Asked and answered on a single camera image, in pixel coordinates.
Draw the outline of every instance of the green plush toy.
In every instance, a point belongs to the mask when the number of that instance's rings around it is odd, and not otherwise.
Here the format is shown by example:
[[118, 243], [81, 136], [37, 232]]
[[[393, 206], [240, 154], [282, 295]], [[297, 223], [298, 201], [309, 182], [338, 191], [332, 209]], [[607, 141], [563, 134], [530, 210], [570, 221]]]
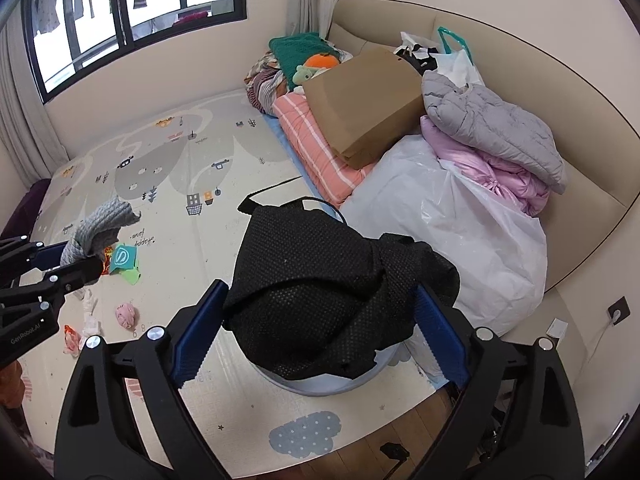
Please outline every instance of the green plush toy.
[[314, 66], [298, 65], [298, 69], [292, 78], [293, 84], [295, 86], [302, 85], [303, 82], [309, 81], [318, 70], [320, 69]]

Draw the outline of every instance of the wall outlet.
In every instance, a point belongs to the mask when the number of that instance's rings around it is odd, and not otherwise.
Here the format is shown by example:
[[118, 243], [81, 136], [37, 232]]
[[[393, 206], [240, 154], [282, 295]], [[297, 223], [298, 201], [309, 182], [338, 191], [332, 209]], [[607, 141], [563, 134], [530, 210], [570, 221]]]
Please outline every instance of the wall outlet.
[[614, 319], [617, 310], [620, 311], [620, 315], [618, 316], [618, 319], [613, 322], [614, 325], [617, 325], [620, 321], [626, 319], [631, 315], [631, 311], [629, 310], [629, 306], [626, 303], [626, 298], [624, 296], [622, 296], [622, 298], [617, 300], [616, 303], [614, 303], [607, 309], [607, 311], [609, 311], [609, 317], [611, 319]]

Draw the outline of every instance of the gray puffer jacket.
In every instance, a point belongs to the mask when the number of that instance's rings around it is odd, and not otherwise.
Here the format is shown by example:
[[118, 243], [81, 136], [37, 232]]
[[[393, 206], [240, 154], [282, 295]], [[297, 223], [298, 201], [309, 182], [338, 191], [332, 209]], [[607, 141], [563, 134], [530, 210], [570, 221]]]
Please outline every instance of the gray puffer jacket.
[[458, 88], [446, 76], [424, 73], [427, 115], [453, 139], [515, 162], [556, 193], [566, 188], [564, 161], [549, 127], [534, 114], [506, 103], [486, 86]]

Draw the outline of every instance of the black mesh fabric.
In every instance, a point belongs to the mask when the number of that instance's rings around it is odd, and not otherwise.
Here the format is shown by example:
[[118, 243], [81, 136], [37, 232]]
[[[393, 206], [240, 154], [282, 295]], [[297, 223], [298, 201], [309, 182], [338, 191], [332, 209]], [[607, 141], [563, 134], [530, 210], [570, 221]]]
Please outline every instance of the black mesh fabric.
[[224, 327], [254, 364], [287, 380], [354, 379], [411, 337], [425, 280], [452, 305], [460, 277], [424, 242], [363, 238], [321, 210], [258, 206], [236, 260]]

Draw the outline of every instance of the window frame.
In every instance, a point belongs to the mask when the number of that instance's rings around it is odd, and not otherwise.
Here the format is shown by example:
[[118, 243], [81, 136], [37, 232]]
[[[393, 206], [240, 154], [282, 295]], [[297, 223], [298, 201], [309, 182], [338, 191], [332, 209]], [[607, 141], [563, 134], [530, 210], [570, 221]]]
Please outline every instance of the window frame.
[[[144, 36], [142, 38], [139, 38], [138, 40], [134, 40], [133, 30], [130, 26], [129, 21], [129, 10], [127, 9], [126, 5], [127, 0], [111, 1], [116, 1], [115, 6], [112, 4], [112, 8], [115, 8], [115, 10], [117, 10], [117, 12], [112, 13], [116, 32], [115, 37], [107, 38], [106, 40], [101, 41], [98, 45], [92, 46], [86, 52], [82, 53], [80, 59], [76, 59], [73, 62], [76, 73], [71, 77], [65, 79], [51, 91], [47, 91], [45, 87], [44, 78], [42, 77], [42, 72], [40, 71], [40, 65], [38, 62], [38, 56], [36, 54], [35, 44], [33, 40], [33, 22], [31, 19], [31, 0], [21, 1], [22, 30], [24, 33], [24, 43], [27, 50], [27, 58], [29, 59], [31, 72], [33, 73], [38, 92], [40, 93], [40, 97], [44, 104], [51, 101], [54, 97], [67, 90], [69, 87], [85, 78], [89, 74], [95, 72], [96, 70], [99, 70], [103, 66], [106, 66], [123, 56], [126, 56], [127, 54], [130, 54], [131, 52], [135, 52], [137, 50], [140, 50], [141, 48], [145, 48], [146, 46], [158, 43], [159, 41], [167, 40], [168, 38], [172, 38], [174, 36], [179, 36], [180, 34], [184, 34], [185, 32], [191, 32], [193, 30], [199, 30], [201, 28], [213, 27], [215, 25], [221, 25], [223, 23], [238, 22], [241, 20], [246, 20], [247, 18], [246, 0], [233, 0], [234, 10], [231, 12], [214, 14], [212, 16], [207, 16], [206, 18], [193, 20], [192, 22], [174, 25], [173, 27], [159, 30], [157, 32], [154, 32], [153, 34], [149, 34], [148, 36]], [[177, 9], [175, 12], [181, 12], [182, 10], [184, 10], [185, 7], [183, 7], [183, 5], [185, 4], [186, 0], [180, 0], [180, 6], [182, 8]], [[76, 43], [78, 41], [75, 35], [75, 22], [73, 22], [73, 26], [71, 27], [70, 25], [67, 25], [67, 20], [65, 19], [65, 23], [60, 24], [60, 26], [63, 25], [66, 27], [67, 39], [70, 42], [69, 47], [72, 48], [72, 41], [74, 39]], [[86, 67], [82, 67], [83, 60], [90, 59], [91, 57], [96, 56], [103, 50], [109, 48], [112, 44], [116, 43], [118, 45], [117, 50], [102, 56]]]

